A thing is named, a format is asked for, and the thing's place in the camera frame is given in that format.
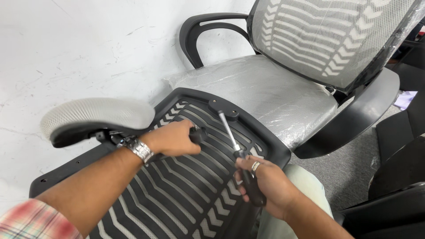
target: gray mesh backrest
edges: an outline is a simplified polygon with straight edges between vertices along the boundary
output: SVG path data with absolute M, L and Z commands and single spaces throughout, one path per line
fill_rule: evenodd
M 281 65 L 349 91 L 384 66 L 423 17 L 424 2 L 258 0 L 250 37 L 256 50 Z

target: red plaid sleeve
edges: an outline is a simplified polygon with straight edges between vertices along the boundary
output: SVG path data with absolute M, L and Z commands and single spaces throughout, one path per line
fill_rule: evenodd
M 0 217 L 0 238 L 82 239 L 82 236 L 56 209 L 30 199 Z

